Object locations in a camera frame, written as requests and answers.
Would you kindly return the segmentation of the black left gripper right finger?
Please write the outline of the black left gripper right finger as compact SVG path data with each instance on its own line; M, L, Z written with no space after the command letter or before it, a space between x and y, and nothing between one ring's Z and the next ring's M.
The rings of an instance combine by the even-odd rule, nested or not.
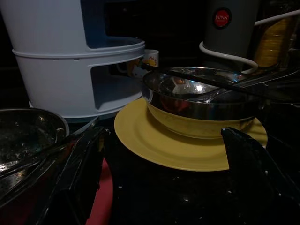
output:
M300 225L300 188L268 151L234 128L221 135L244 225Z

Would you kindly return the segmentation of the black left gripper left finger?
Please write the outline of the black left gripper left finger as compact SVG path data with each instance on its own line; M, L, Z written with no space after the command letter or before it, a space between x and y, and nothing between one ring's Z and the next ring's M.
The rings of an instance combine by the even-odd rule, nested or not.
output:
M100 188L104 127L86 129L72 145L67 162L48 194L30 217L30 225L85 225Z

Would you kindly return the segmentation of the stainless steel bowl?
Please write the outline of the stainless steel bowl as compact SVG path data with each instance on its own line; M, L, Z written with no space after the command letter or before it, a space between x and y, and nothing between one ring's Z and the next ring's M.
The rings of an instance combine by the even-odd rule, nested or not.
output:
M142 94L151 106L174 115L199 120L241 120L254 117L264 99L182 79L160 71L142 79Z
M68 189L67 169L81 131L40 109L0 110L0 213L22 211Z

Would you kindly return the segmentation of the red plate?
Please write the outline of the red plate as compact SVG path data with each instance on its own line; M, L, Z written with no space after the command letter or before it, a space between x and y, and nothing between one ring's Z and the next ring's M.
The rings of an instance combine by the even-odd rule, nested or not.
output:
M91 214L86 225L109 225L113 204L113 179L105 159L103 159L99 184L100 189L96 192Z

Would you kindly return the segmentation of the yellow plate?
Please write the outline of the yellow plate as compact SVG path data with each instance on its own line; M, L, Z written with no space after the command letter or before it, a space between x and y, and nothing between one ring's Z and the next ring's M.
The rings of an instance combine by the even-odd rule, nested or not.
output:
M168 130L151 115L142 98L117 113L114 129L126 148L155 164L195 172L229 169L222 139L196 139Z

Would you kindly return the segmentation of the yellow bowl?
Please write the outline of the yellow bowl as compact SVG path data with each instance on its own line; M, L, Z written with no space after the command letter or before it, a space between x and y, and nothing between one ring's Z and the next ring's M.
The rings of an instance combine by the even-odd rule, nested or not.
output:
M165 112L149 103L147 103L146 106L152 116L170 131L198 139L218 139L221 137L222 128L232 127L237 130L243 130L254 120L253 117L224 121L198 120Z

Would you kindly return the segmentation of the white tiered plastic rack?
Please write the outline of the white tiered plastic rack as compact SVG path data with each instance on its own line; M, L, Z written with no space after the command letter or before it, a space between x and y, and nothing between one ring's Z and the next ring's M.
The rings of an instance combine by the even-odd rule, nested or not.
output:
M144 55L145 42L105 32L105 0L0 0L0 14L30 106L67 120L113 117L141 97L111 65Z

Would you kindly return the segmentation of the yellow cooking oil bottle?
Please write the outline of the yellow cooking oil bottle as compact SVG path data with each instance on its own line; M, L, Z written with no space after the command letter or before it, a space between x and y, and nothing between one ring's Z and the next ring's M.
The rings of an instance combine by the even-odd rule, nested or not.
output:
M277 65L283 51L284 42L290 33L292 18L285 18L268 27L255 52L255 62L260 68Z

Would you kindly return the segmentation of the white cartoon print mug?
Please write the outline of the white cartoon print mug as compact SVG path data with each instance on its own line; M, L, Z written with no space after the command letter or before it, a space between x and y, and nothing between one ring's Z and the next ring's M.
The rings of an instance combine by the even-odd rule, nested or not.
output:
M147 70L141 69L140 67L137 66L139 60L142 60L142 62L147 65L150 65L153 67L158 67L159 66L159 51L152 50L152 49L145 49L144 55L141 58L126 62L125 69L122 69L120 67L120 64L117 64L116 68L120 73L126 74L129 77L141 79L147 73Z

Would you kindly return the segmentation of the grey container with red sticker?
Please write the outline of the grey container with red sticker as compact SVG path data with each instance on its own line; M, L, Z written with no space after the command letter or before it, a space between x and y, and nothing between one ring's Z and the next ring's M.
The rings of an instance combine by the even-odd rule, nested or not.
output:
M260 0L208 0L203 46L245 58Z

